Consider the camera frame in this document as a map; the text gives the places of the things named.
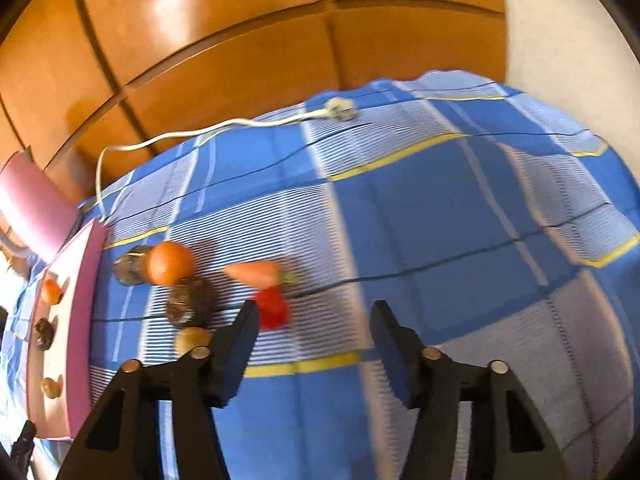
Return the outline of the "tan round fruit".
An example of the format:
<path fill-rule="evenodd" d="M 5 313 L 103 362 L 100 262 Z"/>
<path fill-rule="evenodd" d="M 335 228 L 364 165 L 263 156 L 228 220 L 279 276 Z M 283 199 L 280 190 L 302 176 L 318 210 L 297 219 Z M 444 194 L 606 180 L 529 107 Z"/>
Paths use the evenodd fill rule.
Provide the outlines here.
<path fill-rule="evenodd" d="M 45 377 L 40 380 L 40 390 L 48 399 L 57 399 L 62 394 L 62 386 L 51 377 Z"/>

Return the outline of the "red tomato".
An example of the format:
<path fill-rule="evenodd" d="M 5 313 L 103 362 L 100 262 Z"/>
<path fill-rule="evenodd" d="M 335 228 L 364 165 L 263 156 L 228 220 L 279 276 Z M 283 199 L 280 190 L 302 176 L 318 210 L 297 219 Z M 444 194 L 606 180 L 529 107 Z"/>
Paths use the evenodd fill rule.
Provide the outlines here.
<path fill-rule="evenodd" d="M 259 310 L 259 326 L 262 332 L 280 330 L 290 322 L 291 308 L 279 287 L 258 290 L 252 300 Z"/>

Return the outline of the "orange carrot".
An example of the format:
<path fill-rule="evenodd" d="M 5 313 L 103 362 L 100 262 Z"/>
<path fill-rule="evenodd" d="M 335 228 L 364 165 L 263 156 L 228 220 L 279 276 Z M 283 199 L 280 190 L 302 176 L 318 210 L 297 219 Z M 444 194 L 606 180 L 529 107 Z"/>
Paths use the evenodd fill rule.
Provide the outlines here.
<path fill-rule="evenodd" d="M 294 285 L 296 276 L 274 260 L 231 263 L 222 269 L 225 276 L 254 289 Z"/>

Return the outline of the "white pink-rimmed tray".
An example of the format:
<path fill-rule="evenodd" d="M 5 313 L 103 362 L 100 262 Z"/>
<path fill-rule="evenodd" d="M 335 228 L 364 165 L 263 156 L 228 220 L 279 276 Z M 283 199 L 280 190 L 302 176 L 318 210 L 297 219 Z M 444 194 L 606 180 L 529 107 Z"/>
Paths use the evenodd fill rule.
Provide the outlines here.
<path fill-rule="evenodd" d="M 30 334 L 28 343 L 26 411 L 39 439 L 72 440 L 91 411 L 90 323 L 105 237 L 105 226 L 91 220 L 44 268 L 42 278 L 53 278 L 62 288 L 58 304 L 48 306 L 41 299 L 41 287 L 36 289 L 30 325 L 47 318 L 55 326 L 49 350 L 37 348 L 35 333 Z M 42 394 L 40 380 L 45 377 L 61 384 L 59 398 L 48 399 Z"/>

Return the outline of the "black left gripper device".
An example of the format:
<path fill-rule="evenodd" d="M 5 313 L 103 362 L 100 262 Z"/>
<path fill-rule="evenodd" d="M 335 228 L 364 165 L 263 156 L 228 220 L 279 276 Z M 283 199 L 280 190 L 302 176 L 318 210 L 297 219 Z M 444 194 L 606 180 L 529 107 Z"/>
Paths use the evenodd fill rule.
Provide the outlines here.
<path fill-rule="evenodd" d="M 37 428 L 31 420 L 26 420 L 17 440 L 12 444 L 11 451 L 0 448 L 0 478 L 2 480 L 26 480 L 29 470 L 34 439 Z"/>

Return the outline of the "yellowish fruit on cloth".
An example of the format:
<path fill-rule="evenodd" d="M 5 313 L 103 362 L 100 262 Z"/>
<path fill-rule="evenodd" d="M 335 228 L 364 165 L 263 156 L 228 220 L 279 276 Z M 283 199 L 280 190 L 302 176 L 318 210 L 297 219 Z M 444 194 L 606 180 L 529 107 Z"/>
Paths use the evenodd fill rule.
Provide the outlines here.
<path fill-rule="evenodd" d="M 184 356 L 196 347 L 206 347 L 212 335 L 203 327 L 183 327 L 176 333 L 174 347 L 177 356 Z"/>

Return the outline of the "dark brown fruit in tray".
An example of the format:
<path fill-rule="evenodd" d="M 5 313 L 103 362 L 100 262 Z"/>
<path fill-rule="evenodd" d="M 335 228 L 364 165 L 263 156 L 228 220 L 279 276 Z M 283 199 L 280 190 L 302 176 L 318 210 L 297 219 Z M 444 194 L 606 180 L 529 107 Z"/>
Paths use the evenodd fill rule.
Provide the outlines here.
<path fill-rule="evenodd" d="M 49 350 L 55 336 L 55 326 L 47 318 L 40 318 L 34 326 L 34 332 L 37 348 L 41 351 Z"/>

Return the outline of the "dark brown fruit on cloth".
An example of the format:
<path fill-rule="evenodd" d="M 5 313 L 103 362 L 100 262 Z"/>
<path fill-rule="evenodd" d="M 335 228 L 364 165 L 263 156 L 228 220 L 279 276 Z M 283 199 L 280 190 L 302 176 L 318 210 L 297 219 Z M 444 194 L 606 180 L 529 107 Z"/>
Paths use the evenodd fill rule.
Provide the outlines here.
<path fill-rule="evenodd" d="M 217 307 L 215 287 L 198 276 L 189 276 L 172 286 L 166 301 L 168 322 L 181 330 L 186 327 L 205 327 Z"/>

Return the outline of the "orange on tablecloth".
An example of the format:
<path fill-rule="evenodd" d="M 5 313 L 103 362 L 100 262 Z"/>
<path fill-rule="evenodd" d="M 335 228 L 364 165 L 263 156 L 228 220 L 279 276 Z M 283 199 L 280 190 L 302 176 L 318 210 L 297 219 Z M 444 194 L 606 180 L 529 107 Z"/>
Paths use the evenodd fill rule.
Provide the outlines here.
<path fill-rule="evenodd" d="M 189 248 L 177 242 L 160 243 L 145 257 L 145 275 L 158 286 L 174 286 L 184 278 L 195 274 L 196 263 Z"/>

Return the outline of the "blue plaid tablecloth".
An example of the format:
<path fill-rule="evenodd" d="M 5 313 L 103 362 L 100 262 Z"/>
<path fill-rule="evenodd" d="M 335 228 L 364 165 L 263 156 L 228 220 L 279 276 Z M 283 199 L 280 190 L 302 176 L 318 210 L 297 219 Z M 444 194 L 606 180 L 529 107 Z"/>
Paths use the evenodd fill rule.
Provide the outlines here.
<path fill-rule="evenodd" d="M 125 362 L 181 358 L 172 286 L 115 278 L 129 249 L 190 249 L 192 276 L 217 292 L 212 336 L 261 290 L 225 266 L 274 260 L 296 276 L 279 287 L 290 322 L 259 326 L 238 393 L 212 409 L 228 479 L 403 479 L 416 414 L 375 348 L 378 300 L 457 362 L 508 363 L 567 479 L 638 477 L 639 180 L 602 136 L 521 90 L 433 70 L 321 93 L 185 132 L 77 208 L 77 233 L 106 229 L 91 411 Z M 30 420 L 30 320 L 49 264 L 1 293 L 7 453 Z"/>

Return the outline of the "pink electric kettle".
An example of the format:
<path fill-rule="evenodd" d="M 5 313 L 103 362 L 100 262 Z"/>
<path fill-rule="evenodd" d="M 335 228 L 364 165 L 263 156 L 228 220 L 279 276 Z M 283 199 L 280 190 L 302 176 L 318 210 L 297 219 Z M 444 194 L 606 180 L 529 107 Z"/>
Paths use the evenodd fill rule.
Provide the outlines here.
<path fill-rule="evenodd" d="M 15 152 L 1 169 L 1 215 L 23 242 L 1 231 L 1 245 L 17 257 L 36 255 L 46 263 L 75 235 L 82 217 L 29 150 Z"/>

